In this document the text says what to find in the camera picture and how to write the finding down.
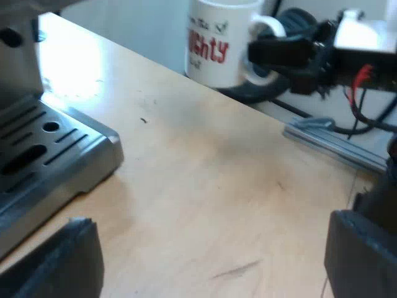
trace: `red wire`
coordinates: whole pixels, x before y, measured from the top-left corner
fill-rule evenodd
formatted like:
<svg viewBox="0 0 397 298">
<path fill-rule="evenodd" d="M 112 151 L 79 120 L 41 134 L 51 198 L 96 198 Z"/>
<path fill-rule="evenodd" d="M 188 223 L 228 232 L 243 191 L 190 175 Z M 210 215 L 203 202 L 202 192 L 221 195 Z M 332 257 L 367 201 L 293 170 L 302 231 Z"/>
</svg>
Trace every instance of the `red wire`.
<svg viewBox="0 0 397 298">
<path fill-rule="evenodd" d="M 373 66 L 369 65 L 369 64 L 366 64 L 357 73 L 357 76 L 355 77 L 355 79 L 353 81 L 351 95 L 349 97 L 349 103 L 350 103 L 351 107 L 356 105 L 356 103 L 355 103 L 355 92 L 356 92 L 357 88 L 360 87 L 361 84 L 364 81 L 370 79 L 370 75 L 371 75 L 371 71 L 372 70 L 373 70 Z"/>
</svg>

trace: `white wall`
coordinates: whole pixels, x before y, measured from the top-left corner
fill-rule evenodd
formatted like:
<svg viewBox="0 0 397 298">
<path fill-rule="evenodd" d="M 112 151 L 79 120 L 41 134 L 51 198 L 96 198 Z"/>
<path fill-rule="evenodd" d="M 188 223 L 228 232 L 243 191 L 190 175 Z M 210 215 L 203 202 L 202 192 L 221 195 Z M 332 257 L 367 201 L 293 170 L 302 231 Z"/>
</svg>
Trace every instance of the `white wall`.
<svg viewBox="0 0 397 298">
<path fill-rule="evenodd" d="M 361 8 L 369 19 L 383 19 L 386 0 L 283 0 L 281 11 L 289 7 L 302 8 L 317 20 L 335 19 L 345 8 Z"/>
<path fill-rule="evenodd" d="M 188 6 L 188 0 L 88 0 L 62 16 L 181 73 Z"/>
</svg>

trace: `white mug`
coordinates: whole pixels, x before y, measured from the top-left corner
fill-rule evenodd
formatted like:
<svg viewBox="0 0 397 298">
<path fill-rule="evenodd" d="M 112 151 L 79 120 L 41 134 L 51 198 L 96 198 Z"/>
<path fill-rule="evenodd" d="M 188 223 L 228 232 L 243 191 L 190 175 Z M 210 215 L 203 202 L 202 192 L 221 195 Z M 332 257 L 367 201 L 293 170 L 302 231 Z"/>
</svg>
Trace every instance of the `white mug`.
<svg viewBox="0 0 397 298">
<path fill-rule="evenodd" d="M 283 25 L 261 16 L 264 0 L 191 0 L 186 75 L 208 87 L 230 88 L 246 80 L 265 86 L 278 74 L 258 76 L 248 62 L 247 45 L 257 38 L 257 24 L 268 25 L 276 37 L 285 37 Z"/>
</svg>

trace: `wooden table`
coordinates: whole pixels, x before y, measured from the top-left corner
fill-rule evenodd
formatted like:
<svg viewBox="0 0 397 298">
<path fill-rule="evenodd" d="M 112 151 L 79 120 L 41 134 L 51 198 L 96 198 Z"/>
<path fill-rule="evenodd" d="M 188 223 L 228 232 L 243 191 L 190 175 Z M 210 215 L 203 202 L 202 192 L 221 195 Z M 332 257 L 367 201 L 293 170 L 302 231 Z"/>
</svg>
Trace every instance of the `wooden table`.
<svg viewBox="0 0 397 298">
<path fill-rule="evenodd" d="M 125 162 L 0 271 L 69 217 L 86 216 L 99 228 L 102 297 L 323 294 L 329 214 L 371 177 L 284 138 L 282 123 L 126 48 L 52 14 L 41 21 L 47 92 L 115 129 Z"/>
</svg>

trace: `scratch on table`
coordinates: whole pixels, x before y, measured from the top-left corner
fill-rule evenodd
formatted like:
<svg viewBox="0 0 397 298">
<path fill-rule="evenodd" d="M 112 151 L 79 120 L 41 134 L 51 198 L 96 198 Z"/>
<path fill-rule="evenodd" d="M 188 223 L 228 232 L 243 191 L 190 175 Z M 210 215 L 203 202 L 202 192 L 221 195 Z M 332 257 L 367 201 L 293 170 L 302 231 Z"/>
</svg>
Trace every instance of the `scratch on table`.
<svg viewBox="0 0 397 298">
<path fill-rule="evenodd" d="M 284 187 L 284 185 L 283 184 L 281 184 L 281 182 L 280 181 L 277 181 L 277 185 L 278 186 L 280 186 L 280 188 L 284 191 L 285 190 L 285 187 Z"/>
<path fill-rule="evenodd" d="M 261 262 L 261 260 L 257 260 L 255 262 L 252 263 L 248 263 L 244 266 L 240 266 L 237 268 L 234 268 L 232 270 L 227 270 L 225 272 L 222 272 L 220 274 L 217 274 L 215 276 L 213 276 L 211 279 L 215 279 L 215 278 L 221 278 L 223 276 L 233 276 L 233 275 L 238 275 L 241 276 L 243 275 L 245 272 L 247 272 L 249 269 L 256 267 L 257 265 L 259 265 L 259 263 Z"/>
</svg>

